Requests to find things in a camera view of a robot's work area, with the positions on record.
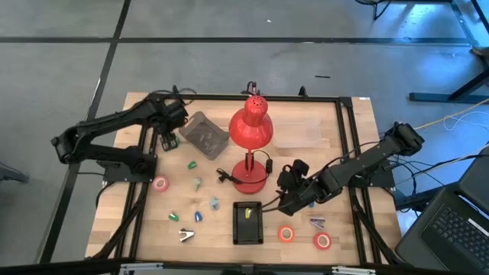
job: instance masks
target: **concrete floor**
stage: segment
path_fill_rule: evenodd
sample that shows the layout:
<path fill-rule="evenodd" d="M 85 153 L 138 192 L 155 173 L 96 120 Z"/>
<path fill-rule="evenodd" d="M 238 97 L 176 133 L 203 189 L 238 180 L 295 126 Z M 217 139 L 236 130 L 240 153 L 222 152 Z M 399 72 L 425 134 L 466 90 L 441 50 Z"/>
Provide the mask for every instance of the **concrete floor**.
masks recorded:
<path fill-rule="evenodd" d="M 478 43 L 489 45 L 470 0 L 457 3 Z M 111 37 L 121 7 L 116 0 L 0 0 L 0 37 Z M 133 0 L 122 36 L 465 37 L 448 4 L 395 2 L 378 21 L 371 16 L 372 7 L 353 0 Z M 108 44 L 0 44 L 0 161 L 31 177 L 27 185 L 0 183 L 0 266 L 35 261 L 66 172 L 49 140 L 85 118 L 107 50 Z M 422 125 L 468 107 L 410 102 L 407 95 L 450 93 L 478 75 L 481 63 L 469 50 L 450 44 L 120 44 L 98 115 L 120 110 L 129 91 L 177 84 L 200 93 L 237 93 L 253 79 L 267 94 L 295 95 L 304 85 L 310 95 L 371 97 L 379 131 L 394 121 Z M 489 106 L 476 111 L 489 112 Z M 489 115 L 465 119 L 489 124 Z M 411 159 L 428 163 L 469 154 L 489 140 L 486 128 L 464 123 L 420 134 L 426 143 Z M 109 134 L 98 143 L 113 140 Z M 432 175 L 451 183 L 468 165 Z M 93 163 L 81 170 L 100 171 Z M 396 181 L 408 176 L 402 168 L 394 171 Z M 97 176 L 79 176 L 54 261 L 83 258 L 99 184 Z M 418 191 L 437 184 L 420 176 Z M 413 187 L 397 188 L 410 194 Z M 400 220 L 403 230 L 409 219 Z"/>

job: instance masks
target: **red tape roll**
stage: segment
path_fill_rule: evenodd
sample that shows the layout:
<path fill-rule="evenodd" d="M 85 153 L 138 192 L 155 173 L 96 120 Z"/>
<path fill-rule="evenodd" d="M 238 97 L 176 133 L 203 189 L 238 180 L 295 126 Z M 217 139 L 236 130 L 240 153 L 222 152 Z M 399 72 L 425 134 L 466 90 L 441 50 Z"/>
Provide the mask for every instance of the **red tape roll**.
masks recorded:
<path fill-rule="evenodd" d="M 165 176 L 157 176 L 154 178 L 152 186 L 158 192 L 164 192 L 170 187 L 170 182 Z"/>
<path fill-rule="evenodd" d="M 285 238 L 283 236 L 283 233 L 285 231 L 288 231 L 290 233 L 290 236 L 288 238 Z M 282 242 L 292 242 L 294 237 L 296 237 L 296 233 L 293 231 L 293 229 L 290 226 L 284 225 L 284 226 L 280 226 L 280 228 L 278 228 L 278 238 Z"/>
<path fill-rule="evenodd" d="M 326 240 L 326 245 L 321 244 L 319 242 L 321 240 L 321 238 L 324 238 Z M 326 233 L 320 232 L 320 233 L 316 234 L 316 236 L 314 236 L 314 245 L 319 250 L 329 249 L 331 247 L 331 243 L 332 243 L 331 242 L 331 237 L 329 237 L 329 235 L 326 234 Z"/>

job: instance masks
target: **wooden tabletop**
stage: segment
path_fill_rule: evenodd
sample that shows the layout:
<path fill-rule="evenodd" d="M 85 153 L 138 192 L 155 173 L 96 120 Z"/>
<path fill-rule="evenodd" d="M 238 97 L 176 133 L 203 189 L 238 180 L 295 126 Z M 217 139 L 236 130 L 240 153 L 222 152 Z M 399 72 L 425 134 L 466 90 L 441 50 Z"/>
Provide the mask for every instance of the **wooden tabletop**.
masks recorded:
<path fill-rule="evenodd" d="M 124 109 L 143 99 L 147 94 L 130 92 Z M 353 98 L 355 120 L 357 122 L 360 144 L 377 141 L 377 126 L 370 99 Z M 232 115 L 244 106 L 244 101 L 194 101 L 186 107 L 189 115 L 202 111 L 207 118 L 227 131 Z M 342 155 L 338 133 L 335 105 L 327 102 L 268 102 L 273 122 L 287 118 L 319 118 L 321 140 L 314 147 L 278 148 L 271 141 L 264 150 L 274 160 L 274 171 L 267 180 L 264 189 L 254 195 L 244 195 L 226 181 L 218 183 L 217 168 L 229 173 L 233 166 L 244 159 L 245 149 L 237 146 L 231 139 L 229 145 L 215 159 L 207 160 L 200 152 L 181 137 L 176 150 L 163 152 L 157 146 L 157 175 L 164 175 L 170 181 L 166 192 L 157 192 L 152 188 L 147 195 L 144 220 L 138 247 L 138 260 L 171 260 L 189 262 L 246 262 L 262 264 L 358 264 L 358 253 L 351 217 L 348 190 L 331 201 L 313 208 L 305 207 L 293 217 L 281 212 L 263 214 L 264 244 L 233 245 L 232 243 L 232 203 L 243 201 L 269 202 L 276 197 L 277 177 L 285 164 L 300 158 L 309 164 L 309 174 L 319 170 L 331 159 Z M 348 148 L 352 149 L 351 135 L 346 110 L 343 110 L 348 135 Z M 120 130 L 115 138 L 116 147 L 127 147 L 138 142 L 140 126 L 131 126 Z M 146 140 L 149 147 L 151 135 Z M 256 153 L 255 160 L 265 163 L 266 156 Z M 187 169 L 190 161 L 197 162 L 197 168 Z M 196 192 L 193 180 L 202 178 L 202 185 Z M 92 233 L 86 249 L 86 256 L 97 253 L 114 233 L 121 221 L 128 183 L 117 183 L 108 188 L 101 196 L 99 207 L 93 222 Z M 400 228 L 392 197 L 380 188 L 370 188 L 371 204 L 377 230 L 387 244 L 394 248 L 400 240 Z M 220 210 L 213 211 L 209 201 L 211 196 L 219 200 Z M 194 221 L 195 211 L 202 213 L 202 222 Z M 168 219 L 175 212 L 178 222 Z M 311 216 L 326 219 L 324 232 L 332 237 L 332 246 L 327 251 L 317 250 L 313 245 L 313 236 L 320 230 L 309 223 Z M 292 243 L 283 243 L 277 237 L 281 225 L 293 227 L 296 237 Z M 178 231 L 186 228 L 196 235 L 186 243 L 180 243 Z M 124 255 L 128 254 L 132 228 L 129 228 L 125 242 Z M 368 258 L 371 259 L 371 247 L 368 234 L 364 230 L 364 242 Z"/>

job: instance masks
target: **lamp stem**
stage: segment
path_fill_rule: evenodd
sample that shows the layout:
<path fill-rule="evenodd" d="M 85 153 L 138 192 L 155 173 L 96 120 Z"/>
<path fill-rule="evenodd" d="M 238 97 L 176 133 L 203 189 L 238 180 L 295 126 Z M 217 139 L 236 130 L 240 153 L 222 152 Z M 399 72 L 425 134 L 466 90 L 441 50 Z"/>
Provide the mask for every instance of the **lamp stem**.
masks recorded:
<path fill-rule="evenodd" d="M 248 158 L 246 160 L 248 162 L 248 175 L 251 173 L 251 149 L 248 149 Z"/>

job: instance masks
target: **gray plastic tray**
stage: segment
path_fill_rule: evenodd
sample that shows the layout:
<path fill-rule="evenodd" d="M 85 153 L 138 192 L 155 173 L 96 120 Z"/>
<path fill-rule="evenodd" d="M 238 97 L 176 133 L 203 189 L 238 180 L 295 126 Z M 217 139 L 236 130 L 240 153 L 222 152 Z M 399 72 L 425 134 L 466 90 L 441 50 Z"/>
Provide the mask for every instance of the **gray plastic tray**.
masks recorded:
<path fill-rule="evenodd" d="M 217 158 L 228 146 L 229 134 L 210 121 L 202 112 L 193 114 L 179 132 L 210 160 Z"/>

